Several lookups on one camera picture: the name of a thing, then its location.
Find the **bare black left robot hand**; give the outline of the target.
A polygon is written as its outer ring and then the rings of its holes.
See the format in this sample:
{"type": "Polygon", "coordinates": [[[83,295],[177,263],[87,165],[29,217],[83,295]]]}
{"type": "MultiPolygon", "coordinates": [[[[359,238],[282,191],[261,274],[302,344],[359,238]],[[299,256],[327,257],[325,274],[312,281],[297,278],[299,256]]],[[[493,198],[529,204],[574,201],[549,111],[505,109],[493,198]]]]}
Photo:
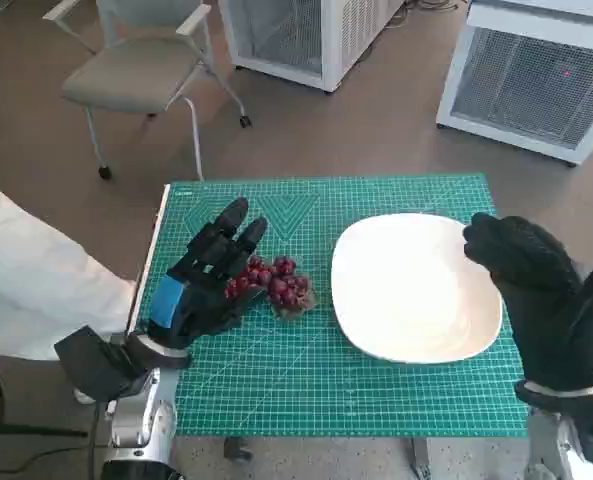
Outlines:
{"type": "Polygon", "coordinates": [[[199,230],[160,279],[145,329],[153,341],[184,349],[240,315],[242,303],[226,293],[227,283],[243,272],[267,229],[262,216],[239,229],[248,209],[246,198],[232,201],[199,230]]]}

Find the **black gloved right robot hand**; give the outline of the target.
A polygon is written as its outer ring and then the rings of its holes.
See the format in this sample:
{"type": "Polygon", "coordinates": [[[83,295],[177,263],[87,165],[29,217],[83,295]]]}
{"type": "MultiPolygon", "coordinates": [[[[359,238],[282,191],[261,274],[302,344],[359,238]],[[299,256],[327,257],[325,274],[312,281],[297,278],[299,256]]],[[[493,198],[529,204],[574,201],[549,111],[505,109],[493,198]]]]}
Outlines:
{"type": "Polygon", "coordinates": [[[526,380],[556,392],[593,387],[593,270],[523,217],[473,215],[464,253],[501,293],[526,380]]]}

